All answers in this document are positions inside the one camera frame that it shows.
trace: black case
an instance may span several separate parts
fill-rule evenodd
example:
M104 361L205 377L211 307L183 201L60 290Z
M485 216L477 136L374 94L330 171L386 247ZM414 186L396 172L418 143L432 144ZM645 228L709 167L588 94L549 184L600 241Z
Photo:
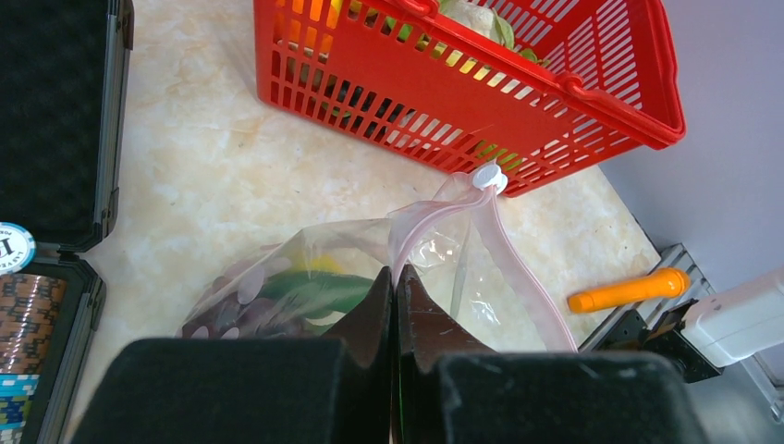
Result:
M116 221L132 41L131 0L0 2L0 221L36 239L22 273L67 282L22 442L60 439L104 306L77 253Z

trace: white device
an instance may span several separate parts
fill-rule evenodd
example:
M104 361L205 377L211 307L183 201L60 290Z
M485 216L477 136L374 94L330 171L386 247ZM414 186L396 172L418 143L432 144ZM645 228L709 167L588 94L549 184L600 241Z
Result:
M784 266L700 300L683 322L681 335L716 367L784 342Z

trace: plastic bag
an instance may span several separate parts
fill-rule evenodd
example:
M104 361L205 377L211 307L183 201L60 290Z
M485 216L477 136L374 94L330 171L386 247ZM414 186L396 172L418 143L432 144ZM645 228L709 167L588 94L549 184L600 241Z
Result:
M301 230L229 267L178 332L185 338L309 337L355 307L379 270L413 264L431 298L498 351L576 351L560 312L508 240L500 167L455 173L431 201L384 219Z

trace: basket handle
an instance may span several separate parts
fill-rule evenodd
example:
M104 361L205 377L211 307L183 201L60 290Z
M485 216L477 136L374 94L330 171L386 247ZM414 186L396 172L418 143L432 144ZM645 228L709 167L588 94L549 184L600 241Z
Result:
M567 93L614 118L633 139L651 148L664 149L679 141L685 132L682 122L675 128L653 119L642 111L604 91L587 91L582 87L582 78L567 72L558 76L558 83Z
M438 15L438 0L396 0L406 12L417 17L435 17Z

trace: orange marker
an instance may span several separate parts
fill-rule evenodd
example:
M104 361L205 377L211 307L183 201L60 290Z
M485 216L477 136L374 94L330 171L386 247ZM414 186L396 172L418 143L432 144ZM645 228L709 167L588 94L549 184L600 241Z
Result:
M677 298L691 284L689 275L678 268L660 268L646 277L577 293L569 298L569 308L591 313L653 298Z

